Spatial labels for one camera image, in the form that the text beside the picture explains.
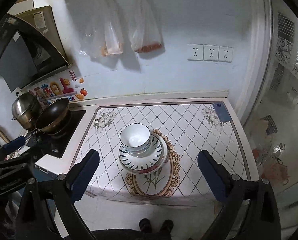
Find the metal bolt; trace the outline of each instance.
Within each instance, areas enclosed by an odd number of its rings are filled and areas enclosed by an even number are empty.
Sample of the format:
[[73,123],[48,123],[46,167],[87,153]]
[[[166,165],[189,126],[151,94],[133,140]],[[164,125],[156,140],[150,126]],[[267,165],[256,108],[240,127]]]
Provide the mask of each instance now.
[[240,176],[238,174],[232,174],[231,178],[236,181],[240,180]]
[[36,180],[34,178],[28,179],[28,184],[33,184]]
[[62,173],[57,176],[58,180],[64,180],[66,178],[66,174]]
[[264,179],[262,179],[262,182],[264,183],[264,184],[269,184],[269,180],[268,179],[266,179],[266,178],[264,178]]

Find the black stove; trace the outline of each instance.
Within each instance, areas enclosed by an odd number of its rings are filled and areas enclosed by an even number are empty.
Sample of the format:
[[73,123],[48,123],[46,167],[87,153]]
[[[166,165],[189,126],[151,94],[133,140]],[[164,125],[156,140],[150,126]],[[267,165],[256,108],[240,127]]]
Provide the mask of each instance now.
[[32,150],[38,148],[43,152],[43,154],[49,154],[54,157],[61,158],[74,131],[76,130],[85,113],[85,110],[71,111],[71,118],[65,127],[64,133],[53,136],[38,132],[30,138],[27,146]]

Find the plastic bag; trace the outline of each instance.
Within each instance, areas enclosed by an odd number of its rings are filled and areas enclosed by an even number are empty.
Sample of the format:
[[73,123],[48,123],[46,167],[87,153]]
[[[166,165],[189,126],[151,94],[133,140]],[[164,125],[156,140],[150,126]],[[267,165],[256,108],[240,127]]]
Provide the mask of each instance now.
[[118,8],[114,0],[105,0],[103,6],[105,20],[106,56],[123,53],[123,38],[118,18]]
[[135,52],[150,52],[162,47],[153,12],[146,0],[134,0],[129,20],[129,39]]
[[95,3],[94,12],[90,14],[84,37],[81,41],[80,54],[96,58],[107,55],[105,30],[101,12],[102,0]]

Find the power outlet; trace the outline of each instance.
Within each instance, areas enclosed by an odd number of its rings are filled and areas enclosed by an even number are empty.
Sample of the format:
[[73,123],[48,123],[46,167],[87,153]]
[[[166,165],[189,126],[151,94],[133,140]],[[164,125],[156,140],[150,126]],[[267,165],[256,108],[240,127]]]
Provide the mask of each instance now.
[[204,45],[204,53],[203,53],[204,60],[217,61],[218,55],[219,55],[219,46]]
[[233,54],[233,48],[220,46],[219,61],[231,62],[232,54]]
[[203,45],[188,44],[188,60],[203,60]]

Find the black shoe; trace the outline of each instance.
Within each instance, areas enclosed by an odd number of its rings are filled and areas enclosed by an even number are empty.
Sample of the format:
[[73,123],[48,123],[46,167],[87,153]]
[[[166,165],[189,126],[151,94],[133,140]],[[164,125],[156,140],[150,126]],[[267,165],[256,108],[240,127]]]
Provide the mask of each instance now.
[[152,227],[151,227],[151,224],[150,224],[150,220],[147,219],[147,218],[143,218],[140,220],[139,222],[139,228],[140,228],[140,231],[141,232],[144,232],[144,233],[152,233]]
[[173,222],[172,222],[172,220],[168,219],[163,222],[160,232],[167,231],[167,232],[171,233],[172,229],[173,229]]

